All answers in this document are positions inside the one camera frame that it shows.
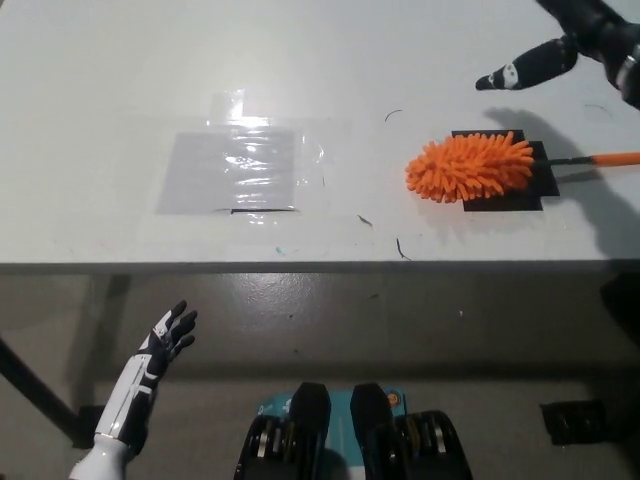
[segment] orange handle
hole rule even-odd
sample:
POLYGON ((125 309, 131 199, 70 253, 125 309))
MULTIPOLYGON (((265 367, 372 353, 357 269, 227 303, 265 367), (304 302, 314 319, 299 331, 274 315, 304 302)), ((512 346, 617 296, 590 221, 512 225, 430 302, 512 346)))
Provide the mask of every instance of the orange handle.
POLYGON ((593 162, 601 167, 616 167, 622 165, 640 165, 640 152, 606 153, 592 155, 593 162))

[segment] black mark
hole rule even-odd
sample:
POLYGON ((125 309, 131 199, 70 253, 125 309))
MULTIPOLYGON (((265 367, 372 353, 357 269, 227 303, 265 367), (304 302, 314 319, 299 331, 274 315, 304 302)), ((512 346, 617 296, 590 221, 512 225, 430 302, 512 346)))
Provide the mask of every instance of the black mark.
POLYGON ((272 213, 272 212, 297 212, 295 208, 232 208, 229 214, 234 213, 272 213))
POLYGON ((364 218, 364 217, 363 217, 363 216, 361 216, 361 215, 357 215, 357 217, 360 219, 360 221, 361 221, 362 223, 364 223, 365 225, 369 225, 370 227, 372 227, 372 228, 373 228, 373 223, 371 223, 369 220, 367 220, 366 218, 364 218))
POLYGON ((402 111, 402 110, 394 110, 394 111, 392 111, 392 112, 387 113, 387 116, 386 116, 386 117, 384 117, 384 121, 386 122, 386 121, 389 119, 389 117, 390 117, 391 115, 393 115, 394 113, 401 112, 401 111, 402 111))
POLYGON ((607 115, 609 115, 609 118, 613 118, 613 114, 606 107, 603 107, 602 105, 598 105, 597 103, 585 103, 584 106, 587 108, 598 108, 602 110, 604 113, 606 113, 607 115))
POLYGON ((400 239, 396 238, 396 245, 398 246, 398 253, 400 254, 400 258, 404 258, 407 259, 409 261, 411 261, 411 259, 409 257, 407 257, 404 253, 402 253, 402 249, 400 248, 400 239))

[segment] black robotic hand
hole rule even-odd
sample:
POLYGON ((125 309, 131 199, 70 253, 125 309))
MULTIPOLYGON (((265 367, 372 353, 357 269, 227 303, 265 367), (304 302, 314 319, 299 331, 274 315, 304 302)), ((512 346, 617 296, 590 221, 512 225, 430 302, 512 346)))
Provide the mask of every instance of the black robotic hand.
POLYGON ((604 66, 625 102, 640 109, 640 25, 629 23, 602 0, 537 0, 565 35, 550 40, 476 82, 478 90, 522 90, 571 70, 579 55, 604 66))
POLYGON ((150 355, 145 377, 155 383, 160 381, 171 361, 182 349, 195 341, 195 337, 190 333, 196 326, 198 313, 192 311, 180 318, 186 308, 187 302, 182 300, 169 310, 153 327, 136 352, 136 355, 150 355))

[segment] robot finger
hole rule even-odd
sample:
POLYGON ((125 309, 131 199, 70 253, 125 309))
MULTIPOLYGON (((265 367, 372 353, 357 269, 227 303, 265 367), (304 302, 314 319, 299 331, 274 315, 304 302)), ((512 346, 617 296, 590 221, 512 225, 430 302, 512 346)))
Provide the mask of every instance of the robot finger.
POLYGON ((171 341, 174 344, 195 328, 197 316, 198 312, 194 310, 173 324, 169 332, 171 333, 171 341))
POLYGON ((193 342, 196 341, 196 337, 194 337, 193 335, 187 335, 186 337, 182 338, 178 344, 176 345, 176 348, 174 349, 174 358, 178 356, 178 354, 186 347, 188 347, 189 345, 192 345, 193 342))
POLYGON ((164 316, 160 319, 160 321, 153 327, 153 331, 155 332, 158 338, 163 338, 167 332, 171 329, 171 325, 175 322, 176 318, 182 315, 182 312, 187 308, 187 302, 182 300, 175 307, 169 310, 164 316))

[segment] robotic hand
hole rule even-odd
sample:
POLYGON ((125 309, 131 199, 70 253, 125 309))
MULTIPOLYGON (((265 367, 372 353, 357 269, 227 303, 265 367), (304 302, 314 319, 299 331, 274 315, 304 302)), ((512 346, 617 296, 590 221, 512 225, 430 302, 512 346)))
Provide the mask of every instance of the robotic hand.
POLYGON ((171 361, 194 342, 189 333, 197 312, 183 300, 153 327, 124 367, 95 431, 94 447, 75 466, 70 480, 123 480, 125 467, 140 453, 158 384, 171 361))
POLYGON ((582 54, 602 63, 622 99, 640 109, 640 24, 627 22, 602 0, 537 2, 558 20, 565 35, 480 78, 476 89, 533 87, 571 70, 582 54))

